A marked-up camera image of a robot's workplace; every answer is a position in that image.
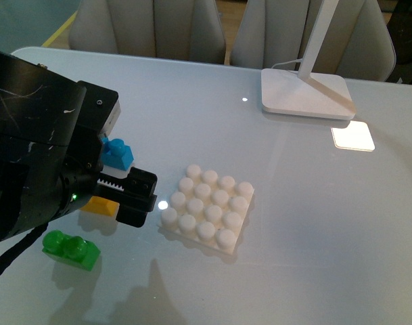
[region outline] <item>white lego plate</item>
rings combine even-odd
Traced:
[[[233,254],[254,188],[247,181],[202,171],[198,165],[186,169],[178,191],[163,210],[160,227],[218,251]]]

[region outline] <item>green lego brick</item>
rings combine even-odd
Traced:
[[[69,236],[59,230],[49,232],[43,238],[45,254],[56,261],[91,271],[100,255],[94,243],[79,236]]]

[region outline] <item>cable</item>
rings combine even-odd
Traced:
[[[40,225],[33,229],[29,234],[27,234],[23,239],[16,243],[9,250],[5,251],[0,256],[0,275],[3,274],[5,269],[9,267],[10,264],[21,255],[28,247],[30,247],[47,229],[48,223]]]
[[[289,64],[289,63],[301,63],[303,59],[297,59],[297,60],[292,60],[292,61],[287,61],[287,62],[281,62],[281,63],[275,63],[272,65],[271,69],[274,69],[276,66],[283,66],[284,64]]]

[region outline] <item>robotic arm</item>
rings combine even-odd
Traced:
[[[156,175],[135,167],[125,179],[101,172],[101,138],[119,114],[115,91],[0,53],[0,241],[92,196],[119,202],[119,222],[144,224],[156,201]]]

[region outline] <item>gray chair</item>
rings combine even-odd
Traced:
[[[223,64],[214,0],[82,0],[71,49]]]
[[[270,68],[302,58],[321,0],[248,0],[230,64]],[[377,0],[341,0],[313,72],[385,81],[395,51]],[[296,64],[279,68],[294,70]]]

